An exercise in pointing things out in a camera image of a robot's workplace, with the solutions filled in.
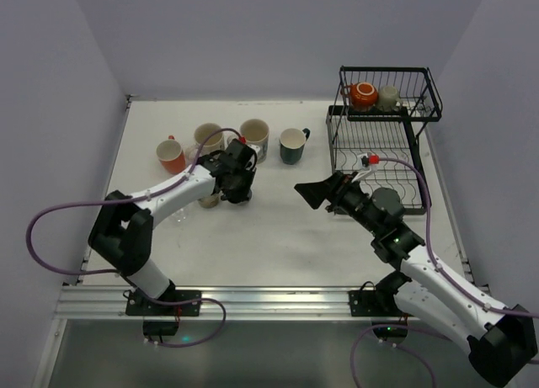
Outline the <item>cream floral mug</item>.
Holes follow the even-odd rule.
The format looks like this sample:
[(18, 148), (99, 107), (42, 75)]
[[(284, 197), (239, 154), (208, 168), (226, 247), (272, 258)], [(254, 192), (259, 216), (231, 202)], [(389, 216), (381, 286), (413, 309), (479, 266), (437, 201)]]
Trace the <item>cream floral mug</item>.
[(224, 135), (221, 127), (215, 123), (205, 123), (196, 128), (194, 132), (195, 143), (186, 149), (185, 157), (187, 164), (191, 164), (200, 145), (203, 145), (200, 155), (206, 155), (214, 151), (223, 151), (225, 148)]

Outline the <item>small beige cup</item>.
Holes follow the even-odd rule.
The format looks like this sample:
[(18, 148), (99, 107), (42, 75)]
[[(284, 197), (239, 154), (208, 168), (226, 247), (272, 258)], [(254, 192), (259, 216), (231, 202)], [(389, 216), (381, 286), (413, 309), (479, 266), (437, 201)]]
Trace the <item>small beige cup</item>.
[(204, 209), (214, 208), (219, 204), (219, 202), (220, 202), (219, 194), (212, 194), (205, 198), (198, 199), (198, 203), (200, 207)]

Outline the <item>tall floral white mug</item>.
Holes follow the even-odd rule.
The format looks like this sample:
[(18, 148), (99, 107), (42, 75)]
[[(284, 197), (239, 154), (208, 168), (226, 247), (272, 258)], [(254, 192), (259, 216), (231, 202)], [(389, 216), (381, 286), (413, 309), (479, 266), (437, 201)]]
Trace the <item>tall floral white mug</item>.
[(250, 119), (240, 124), (238, 131), (246, 139), (248, 145), (251, 147), (256, 146), (257, 163), (264, 162), (267, 157), (270, 138), (268, 124), (261, 119)]

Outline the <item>dark teal mug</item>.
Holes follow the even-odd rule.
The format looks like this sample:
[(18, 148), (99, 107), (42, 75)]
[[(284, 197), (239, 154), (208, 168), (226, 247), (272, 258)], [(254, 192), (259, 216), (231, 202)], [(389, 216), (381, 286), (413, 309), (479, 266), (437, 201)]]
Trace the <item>dark teal mug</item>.
[(302, 158), (304, 147), (310, 135), (311, 131), (308, 128), (284, 130), (279, 138), (281, 161), (287, 165), (298, 163)]

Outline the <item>salmon orange mug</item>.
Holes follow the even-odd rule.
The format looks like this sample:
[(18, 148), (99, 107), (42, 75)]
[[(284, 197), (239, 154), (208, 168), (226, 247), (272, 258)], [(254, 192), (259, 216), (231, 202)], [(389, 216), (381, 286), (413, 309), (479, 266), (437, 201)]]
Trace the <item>salmon orange mug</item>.
[(184, 148), (174, 136), (169, 136), (157, 146), (156, 155), (163, 168), (173, 175), (183, 172), (186, 168)]

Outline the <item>orange round mug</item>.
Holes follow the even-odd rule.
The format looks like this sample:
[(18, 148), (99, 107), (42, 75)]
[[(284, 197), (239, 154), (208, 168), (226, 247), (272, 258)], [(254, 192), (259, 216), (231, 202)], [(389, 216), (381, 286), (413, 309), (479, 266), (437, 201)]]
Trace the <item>orange round mug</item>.
[(357, 82), (343, 86), (340, 94), (351, 108), (360, 112), (371, 110), (378, 100), (378, 92), (370, 82)]

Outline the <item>beige mug shelf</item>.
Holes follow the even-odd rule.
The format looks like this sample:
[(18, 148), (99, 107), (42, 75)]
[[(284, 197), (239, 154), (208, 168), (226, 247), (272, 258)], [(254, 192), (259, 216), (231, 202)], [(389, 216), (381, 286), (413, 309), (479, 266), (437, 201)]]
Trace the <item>beige mug shelf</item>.
[(386, 85), (378, 89), (378, 100), (376, 107), (383, 112), (396, 110), (401, 103), (399, 90), (392, 86)]

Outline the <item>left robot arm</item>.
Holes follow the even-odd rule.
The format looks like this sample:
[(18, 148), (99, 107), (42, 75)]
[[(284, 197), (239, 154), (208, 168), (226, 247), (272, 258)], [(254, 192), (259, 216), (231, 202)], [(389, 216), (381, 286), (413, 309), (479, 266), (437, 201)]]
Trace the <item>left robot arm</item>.
[(199, 199), (219, 195), (235, 205), (250, 201), (257, 162), (257, 152), (235, 139), (145, 192), (116, 190), (106, 197), (88, 245), (144, 298), (160, 305), (174, 302), (174, 283), (151, 260), (153, 230)]

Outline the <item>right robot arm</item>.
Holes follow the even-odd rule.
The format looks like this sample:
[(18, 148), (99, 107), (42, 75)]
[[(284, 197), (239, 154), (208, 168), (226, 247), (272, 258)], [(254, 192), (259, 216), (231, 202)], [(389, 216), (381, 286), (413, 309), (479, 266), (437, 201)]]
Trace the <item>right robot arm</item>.
[(391, 302), (459, 346), (489, 384), (506, 386), (537, 355), (533, 314), (521, 305), (508, 307), (448, 267), (406, 225), (396, 191), (367, 194), (357, 178), (341, 172), (298, 183), (295, 190), (313, 209), (328, 202), (327, 211), (344, 213), (367, 229), (375, 254), (394, 269), (386, 278)]

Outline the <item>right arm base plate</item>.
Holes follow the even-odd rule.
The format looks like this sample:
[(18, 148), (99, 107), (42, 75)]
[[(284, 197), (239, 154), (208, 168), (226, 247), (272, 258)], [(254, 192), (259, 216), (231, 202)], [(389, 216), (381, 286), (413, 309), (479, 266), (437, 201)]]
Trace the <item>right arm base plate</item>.
[(400, 317), (400, 311), (388, 290), (379, 289), (372, 281), (366, 281), (356, 290), (348, 291), (350, 315), (354, 317)]

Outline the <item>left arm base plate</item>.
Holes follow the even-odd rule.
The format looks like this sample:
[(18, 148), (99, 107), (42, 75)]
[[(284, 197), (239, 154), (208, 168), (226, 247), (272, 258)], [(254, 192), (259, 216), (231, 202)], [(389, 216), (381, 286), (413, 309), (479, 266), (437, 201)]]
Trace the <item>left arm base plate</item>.
[(201, 306), (200, 290), (168, 289), (156, 299), (148, 298), (139, 289), (125, 291), (127, 316), (198, 316)]

